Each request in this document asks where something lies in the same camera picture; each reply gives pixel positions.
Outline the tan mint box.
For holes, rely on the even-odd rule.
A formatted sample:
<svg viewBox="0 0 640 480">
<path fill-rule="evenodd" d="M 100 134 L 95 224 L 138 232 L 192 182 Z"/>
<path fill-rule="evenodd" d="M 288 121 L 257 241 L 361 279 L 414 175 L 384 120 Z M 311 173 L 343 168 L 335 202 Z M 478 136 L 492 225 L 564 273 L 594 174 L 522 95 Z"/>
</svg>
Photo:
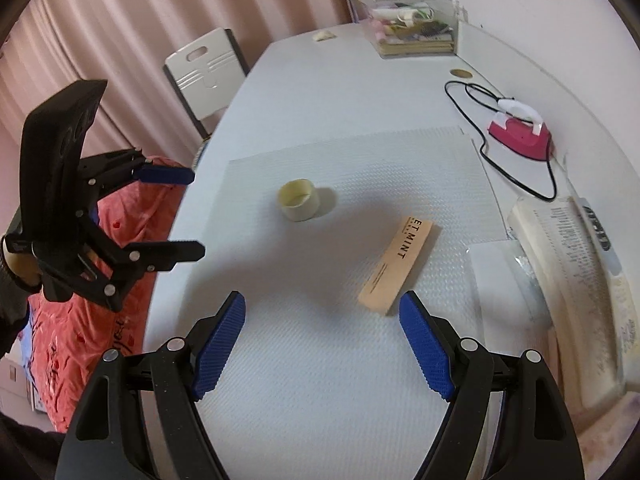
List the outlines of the tan mint box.
<svg viewBox="0 0 640 480">
<path fill-rule="evenodd" d="M 403 218 L 398 231 L 378 260 L 358 295 L 358 302 L 370 311 L 386 315 L 400 293 L 434 223 L 415 216 Z"/>
</svg>

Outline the beige tape roll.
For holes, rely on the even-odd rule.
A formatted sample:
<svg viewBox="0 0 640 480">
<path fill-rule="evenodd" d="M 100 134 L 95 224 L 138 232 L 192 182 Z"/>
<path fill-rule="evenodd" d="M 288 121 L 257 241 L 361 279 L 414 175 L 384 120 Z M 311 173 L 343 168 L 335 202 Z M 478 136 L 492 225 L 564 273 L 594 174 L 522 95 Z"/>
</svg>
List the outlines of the beige tape roll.
<svg viewBox="0 0 640 480">
<path fill-rule="evenodd" d="M 280 211 L 290 221 L 311 219 L 320 208 L 320 197 L 314 184 L 307 179 L 286 182 L 278 192 Z"/>
</svg>

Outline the white ribbed desk mat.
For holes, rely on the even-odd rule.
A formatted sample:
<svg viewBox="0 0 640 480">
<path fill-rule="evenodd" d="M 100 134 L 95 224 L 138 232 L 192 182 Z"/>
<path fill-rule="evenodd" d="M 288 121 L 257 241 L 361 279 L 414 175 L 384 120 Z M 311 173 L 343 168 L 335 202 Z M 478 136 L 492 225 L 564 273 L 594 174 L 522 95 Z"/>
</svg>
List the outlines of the white ribbed desk mat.
<svg viewBox="0 0 640 480">
<path fill-rule="evenodd" d="M 282 185 L 307 179 L 320 208 L 285 218 Z M 198 410 L 233 479 L 411 479 L 446 412 L 395 313 L 358 302 L 403 218 L 435 231 L 407 280 L 427 309 L 480 336 L 466 265 L 506 236 L 474 145 L 458 128 L 307 144 L 230 162 L 179 321 L 236 290 L 246 321 Z"/>
</svg>

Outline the white chair blue cushion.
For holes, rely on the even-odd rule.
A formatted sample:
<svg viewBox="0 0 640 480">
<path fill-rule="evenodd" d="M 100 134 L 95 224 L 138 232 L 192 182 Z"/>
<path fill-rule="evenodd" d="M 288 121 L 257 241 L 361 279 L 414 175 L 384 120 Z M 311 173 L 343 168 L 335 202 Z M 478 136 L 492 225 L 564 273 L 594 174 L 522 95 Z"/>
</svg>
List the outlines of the white chair blue cushion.
<svg viewBox="0 0 640 480">
<path fill-rule="evenodd" d="M 163 72 L 202 142 L 196 169 L 215 126 L 209 119 L 228 108 L 250 73 L 230 28 L 216 28 L 166 58 Z"/>
</svg>

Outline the pink curtain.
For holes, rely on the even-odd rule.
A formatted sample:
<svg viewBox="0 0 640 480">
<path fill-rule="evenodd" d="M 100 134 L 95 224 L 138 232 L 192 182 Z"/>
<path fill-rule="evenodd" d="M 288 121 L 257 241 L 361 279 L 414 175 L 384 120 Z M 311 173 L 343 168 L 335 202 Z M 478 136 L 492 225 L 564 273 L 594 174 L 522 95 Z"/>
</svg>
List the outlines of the pink curtain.
<svg viewBox="0 0 640 480">
<path fill-rule="evenodd" d="M 222 27 L 248 62 L 273 41 L 346 22 L 345 0 L 32 0 L 1 50 L 1 151 L 16 162 L 28 113 L 78 79 L 107 89 L 85 149 L 190 162 L 198 132 L 166 79 L 171 53 Z"/>
</svg>

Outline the open white book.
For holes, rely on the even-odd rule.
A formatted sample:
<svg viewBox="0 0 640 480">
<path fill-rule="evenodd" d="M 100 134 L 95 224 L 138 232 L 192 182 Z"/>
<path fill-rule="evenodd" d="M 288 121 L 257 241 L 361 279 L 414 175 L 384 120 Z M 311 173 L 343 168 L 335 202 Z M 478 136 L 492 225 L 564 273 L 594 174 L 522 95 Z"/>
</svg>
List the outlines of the open white book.
<svg viewBox="0 0 640 480">
<path fill-rule="evenodd" d="M 510 238 L 468 249 L 484 341 L 541 352 L 574 416 L 602 411 L 634 386 L 639 357 L 627 284 L 620 270 L 602 268 L 592 222 L 573 197 L 521 198 Z"/>
</svg>

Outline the pink white mini iron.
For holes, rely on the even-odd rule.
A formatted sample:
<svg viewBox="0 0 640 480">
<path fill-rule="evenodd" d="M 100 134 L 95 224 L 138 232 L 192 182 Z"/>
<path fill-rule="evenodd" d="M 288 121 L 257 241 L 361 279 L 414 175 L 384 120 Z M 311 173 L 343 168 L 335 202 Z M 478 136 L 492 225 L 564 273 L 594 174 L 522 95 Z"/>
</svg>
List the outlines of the pink white mini iron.
<svg viewBox="0 0 640 480">
<path fill-rule="evenodd" d="M 551 133 L 541 114 L 514 99 L 498 99 L 497 106 L 488 133 L 514 153 L 545 162 L 549 158 Z"/>
</svg>

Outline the small white paper scrap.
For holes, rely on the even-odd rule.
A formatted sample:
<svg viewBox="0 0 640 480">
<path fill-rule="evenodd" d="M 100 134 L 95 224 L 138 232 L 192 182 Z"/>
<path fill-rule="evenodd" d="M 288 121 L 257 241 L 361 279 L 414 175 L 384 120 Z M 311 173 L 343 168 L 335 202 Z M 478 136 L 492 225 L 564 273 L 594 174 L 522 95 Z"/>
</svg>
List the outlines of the small white paper scrap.
<svg viewBox="0 0 640 480">
<path fill-rule="evenodd" d="M 319 30 L 314 34 L 314 36 L 312 36 L 312 40 L 314 40 L 315 42 L 326 41 L 334 38 L 335 38 L 334 33 L 331 32 L 330 30 L 325 30 L 325 29 Z"/>
</svg>

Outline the clear organizer box with items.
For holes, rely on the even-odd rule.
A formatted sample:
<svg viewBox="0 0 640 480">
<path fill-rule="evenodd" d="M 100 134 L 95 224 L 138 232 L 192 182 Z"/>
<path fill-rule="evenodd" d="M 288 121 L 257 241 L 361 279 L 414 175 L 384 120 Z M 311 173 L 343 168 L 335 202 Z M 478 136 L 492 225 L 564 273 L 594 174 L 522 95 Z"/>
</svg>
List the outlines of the clear organizer box with items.
<svg viewBox="0 0 640 480">
<path fill-rule="evenodd" d="M 352 0 L 364 36 L 381 58 L 455 54 L 456 0 Z"/>
</svg>

